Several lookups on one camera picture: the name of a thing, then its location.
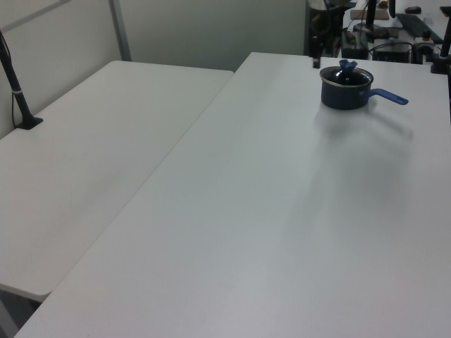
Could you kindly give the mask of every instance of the blue saucepan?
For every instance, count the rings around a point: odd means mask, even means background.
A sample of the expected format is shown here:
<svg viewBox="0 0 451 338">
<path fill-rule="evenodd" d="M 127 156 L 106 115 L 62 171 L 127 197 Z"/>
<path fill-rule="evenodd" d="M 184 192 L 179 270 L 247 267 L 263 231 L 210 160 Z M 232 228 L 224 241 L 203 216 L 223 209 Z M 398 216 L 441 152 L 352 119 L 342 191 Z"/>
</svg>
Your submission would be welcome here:
<svg viewBox="0 0 451 338">
<path fill-rule="evenodd" d="M 323 80 L 322 102 L 335 109 L 357 109 L 368 103 L 368 98 L 379 95 L 397 104 L 409 101 L 384 89 L 371 89 L 373 75 L 366 70 L 355 68 L 356 61 L 340 60 L 340 66 L 327 67 L 319 75 Z"/>
</svg>

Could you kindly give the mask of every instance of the pot lid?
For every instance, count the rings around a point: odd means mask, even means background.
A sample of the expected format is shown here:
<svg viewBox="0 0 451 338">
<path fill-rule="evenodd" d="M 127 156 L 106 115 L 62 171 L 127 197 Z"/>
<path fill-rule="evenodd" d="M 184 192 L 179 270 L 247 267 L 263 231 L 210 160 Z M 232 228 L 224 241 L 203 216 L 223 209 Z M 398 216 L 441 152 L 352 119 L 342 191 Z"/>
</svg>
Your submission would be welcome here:
<svg viewBox="0 0 451 338">
<path fill-rule="evenodd" d="M 340 60 L 340 66 L 324 68 L 319 75 L 332 85 L 356 87 L 372 83 L 373 75 L 366 70 L 355 68 L 356 65 L 356 61 Z"/>
</svg>

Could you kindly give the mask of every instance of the white wall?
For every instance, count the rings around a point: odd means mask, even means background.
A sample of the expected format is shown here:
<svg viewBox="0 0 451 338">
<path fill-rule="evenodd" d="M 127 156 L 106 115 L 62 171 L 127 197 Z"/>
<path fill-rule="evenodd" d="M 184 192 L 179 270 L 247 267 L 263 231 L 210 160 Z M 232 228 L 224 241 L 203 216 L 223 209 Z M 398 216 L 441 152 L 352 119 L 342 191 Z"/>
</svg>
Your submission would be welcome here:
<svg viewBox="0 0 451 338">
<path fill-rule="evenodd" d="M 4 37 L 33 115 L 108 62 L 121 59 L 107 0 L 69 1 Z M 11 88 L 0 68 L 0 138 L 12 129 Z"/>
<path fill-rule="evenodd" d="M 235 71 L 252 51 L 302 54 L 305 0 L 120 0 L 133 61 Z"/>
</svg>

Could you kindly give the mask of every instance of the tabletop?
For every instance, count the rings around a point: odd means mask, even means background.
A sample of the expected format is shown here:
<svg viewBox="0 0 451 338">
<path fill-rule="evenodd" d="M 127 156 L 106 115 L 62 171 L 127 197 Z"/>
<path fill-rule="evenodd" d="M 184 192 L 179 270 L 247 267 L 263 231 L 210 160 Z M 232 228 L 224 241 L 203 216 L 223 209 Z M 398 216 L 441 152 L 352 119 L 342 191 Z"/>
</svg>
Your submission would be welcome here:
<svg viewBox="0 0 451 338">
<path fill-rule="evenodd" d="M 232 72 L 115 61 L 0 141 L 0 289 L 43 301 Z"/>
<path fill-rule="evenodd" d="M 449 337 L 447 78 L 359 63 L 251 54 L 17 337 Z"/>
</svg>

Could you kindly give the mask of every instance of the pan handle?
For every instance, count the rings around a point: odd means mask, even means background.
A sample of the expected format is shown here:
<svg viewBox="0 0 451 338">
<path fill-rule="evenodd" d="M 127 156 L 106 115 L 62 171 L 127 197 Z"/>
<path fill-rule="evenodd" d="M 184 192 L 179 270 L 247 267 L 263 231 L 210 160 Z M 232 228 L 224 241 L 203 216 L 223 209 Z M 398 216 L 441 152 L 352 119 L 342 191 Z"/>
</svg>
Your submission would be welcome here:
<svg viewBox="0 0 451 338">
<path fill-rule="evenodd" d="M 370 97 L 370 96 L 373 96 L 373 95 L 379 95 L 381 97 L 386 98 L 387 100 L 393 101 L 396 104 L 401 104 L 401 105 L 405 105 L 405 104 L 409 103 L 409 100 L 405 99 L 404 97 L 401 97 L 401 96 L 398 96 L 396 94 L 387 92 L 386 90 L 380 89 L 380 88 L 368 90 L 368 91 L 364 92 L 363 95 L 365 97 Z"/>
</svg>

